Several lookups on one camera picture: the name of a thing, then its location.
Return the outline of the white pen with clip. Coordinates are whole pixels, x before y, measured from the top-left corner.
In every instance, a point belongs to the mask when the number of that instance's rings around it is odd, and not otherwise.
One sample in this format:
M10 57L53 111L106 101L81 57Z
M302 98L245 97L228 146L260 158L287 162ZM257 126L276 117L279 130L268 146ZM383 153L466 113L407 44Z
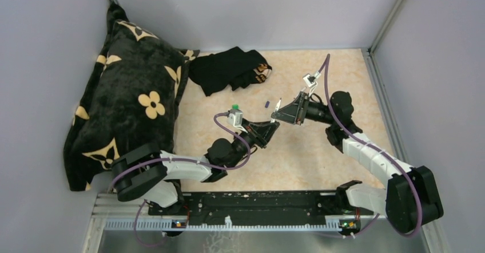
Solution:
M281 99L281 98L279 98L278 102L277 102L277 103L276 103L276 105L275 105L275 109L274 109L274 111L271 113L271 123L273 123L273 122L275 122L275 121L276 121L276 120L274 119L274 116L273 116L273 115L274 115L276 112L278 112L278 110L280 109L280 106L281 106L281 100L282 100L282 99Z

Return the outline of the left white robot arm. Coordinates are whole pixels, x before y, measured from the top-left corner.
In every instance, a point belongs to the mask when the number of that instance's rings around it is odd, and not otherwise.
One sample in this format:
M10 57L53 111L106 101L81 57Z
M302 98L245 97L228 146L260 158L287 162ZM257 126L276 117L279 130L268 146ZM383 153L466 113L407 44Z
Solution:
M200 157L175 155L160 150L156 143L145 144L115 160L109 188L116 191L118 201L142 199L176 215L184 205L180 180L219 181L228 171L243 167L253 148L265 148L279 126L278 122L243 120L243 130L233 134L232 142L217 139Z

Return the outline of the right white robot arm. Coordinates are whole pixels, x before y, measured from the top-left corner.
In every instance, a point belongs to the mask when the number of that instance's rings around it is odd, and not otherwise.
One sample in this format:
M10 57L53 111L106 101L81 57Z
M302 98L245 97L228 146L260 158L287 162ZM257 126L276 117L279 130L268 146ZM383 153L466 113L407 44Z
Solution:
M328 124L325 133L331 145L355 159L382 184L368 186L353 180L336 188L335 206L343 214L363 208L385 216L393 228L405 235L444 215L432 171L413 167L374 144L352 120L354 108L348 92L334 92L328 101L313 101L300 92L288 105L276 109L271 118L301 125L305 120Z

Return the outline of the black folded cloth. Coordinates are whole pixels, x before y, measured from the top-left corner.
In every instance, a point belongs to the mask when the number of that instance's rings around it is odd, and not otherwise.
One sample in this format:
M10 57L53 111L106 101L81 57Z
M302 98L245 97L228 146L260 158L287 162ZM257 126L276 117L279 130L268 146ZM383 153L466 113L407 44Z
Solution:
M227 51L194 59L189 64L189 78L199 85L206 96L230 86L233 91L262 84L273 67L256 50L243 51L233 47Z

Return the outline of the black floral plush pillow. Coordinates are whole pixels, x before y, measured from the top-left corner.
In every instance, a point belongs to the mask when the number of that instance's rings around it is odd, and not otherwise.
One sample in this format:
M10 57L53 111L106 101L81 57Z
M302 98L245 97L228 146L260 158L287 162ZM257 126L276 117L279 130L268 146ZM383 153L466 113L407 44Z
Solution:
M107 34L63 147L71 191L147 143L174 150L174 126L198 50L179 49L129 21L112 3Z

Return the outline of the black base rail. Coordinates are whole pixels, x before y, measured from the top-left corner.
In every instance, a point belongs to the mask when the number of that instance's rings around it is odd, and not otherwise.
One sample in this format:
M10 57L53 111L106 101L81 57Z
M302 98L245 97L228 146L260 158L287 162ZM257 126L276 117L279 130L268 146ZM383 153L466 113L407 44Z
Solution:
M188 192L181 204L162 208L150 203L148 214L171 219L186 230L300 230L337 231L358 228L356 219L373 213L341 207L331 190Z

